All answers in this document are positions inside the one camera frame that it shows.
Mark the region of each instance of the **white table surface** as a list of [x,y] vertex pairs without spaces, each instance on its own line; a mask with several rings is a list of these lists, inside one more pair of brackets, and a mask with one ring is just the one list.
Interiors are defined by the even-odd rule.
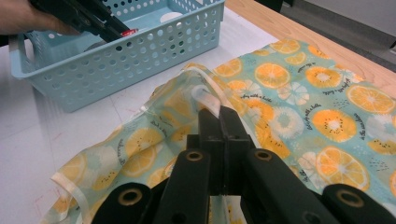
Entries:
[[155,87],[186,63],[213,69],[275,41],[225,8],[217,48],[73,113],[63,112],[27,81],[15,79],[8,47],[0,48],[0,222],[38,223],[58,198],[59,187],[50,180],[56,170],[129,120]]

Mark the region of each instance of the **perforated basket wall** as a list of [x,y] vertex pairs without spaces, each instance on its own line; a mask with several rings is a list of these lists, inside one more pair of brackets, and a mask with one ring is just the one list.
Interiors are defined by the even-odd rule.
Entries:
[[[71,112],[186,61],[219,44],[224,0],[104,1],[135,35],[86,50],[98,36],[27,34],[34,55],[26,56],[22,36],[10,43],[11,72]],[[160,23],[166,13],[182,15]]]

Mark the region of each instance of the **human hand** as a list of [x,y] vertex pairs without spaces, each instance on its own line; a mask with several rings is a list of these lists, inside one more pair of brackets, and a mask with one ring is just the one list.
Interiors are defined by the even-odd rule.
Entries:
[[73,27],[36,9],[28,0],[0,0],[0,35],[15,35],[32,30],[78,35]]

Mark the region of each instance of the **finger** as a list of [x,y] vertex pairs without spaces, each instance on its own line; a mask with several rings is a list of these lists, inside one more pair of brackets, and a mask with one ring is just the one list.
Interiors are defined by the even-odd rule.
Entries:
[[35,20],[33,23],[35,30],[52,30],[61,35],[79,35],[79,32],[73,27],[65,24],[53,15],[38,10],[35,11]]

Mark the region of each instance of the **basket handle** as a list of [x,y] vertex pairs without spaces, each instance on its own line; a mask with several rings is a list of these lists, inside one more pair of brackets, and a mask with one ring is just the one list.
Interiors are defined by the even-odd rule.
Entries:
[[29,77],[26,71],[33,71],[33,62],[26,54],[23,34],[10,35],[8,38],[11,74],[16,78]]

